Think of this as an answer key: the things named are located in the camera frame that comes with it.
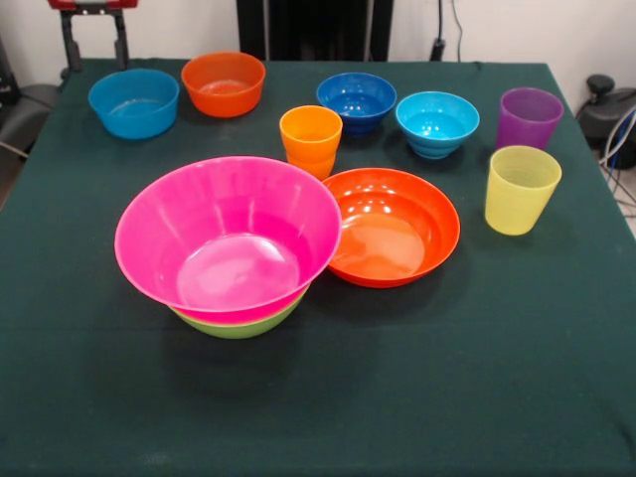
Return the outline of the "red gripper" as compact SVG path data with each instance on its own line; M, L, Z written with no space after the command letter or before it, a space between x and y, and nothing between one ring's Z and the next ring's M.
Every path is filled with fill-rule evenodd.
M73 18L82 12L111 12L116 30L115 57L120 71L128 68L129 52L123 17L124 9L134 9L138 0L49 0L50 7L60 11L66 57L71 72L80 72L82 62L79 44L73 34Z

